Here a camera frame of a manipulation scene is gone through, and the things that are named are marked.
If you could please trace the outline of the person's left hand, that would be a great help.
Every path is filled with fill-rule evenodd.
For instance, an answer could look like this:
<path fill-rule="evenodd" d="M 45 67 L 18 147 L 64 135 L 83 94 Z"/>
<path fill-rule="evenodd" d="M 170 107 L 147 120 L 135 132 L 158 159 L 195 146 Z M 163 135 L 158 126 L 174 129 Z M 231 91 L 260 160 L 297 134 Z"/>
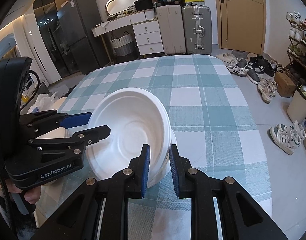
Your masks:
<path fill-rule="evenodd" d="M 16 187 L 16 185 L 14 185 L 14 183 L 10 180 L 6 181 L 6 185 L 7 185 L 7 190 L 9 193 L 21 193 L 22 192 L 22 190 Z M 4 198 L 1 184 L 0 184 L 0 197 Z M 41 197 L 41 186 L 31 189 L 24 194 L 25 200 L 29 202 L 30 204 L 37 203 L 40 197 Z"/>

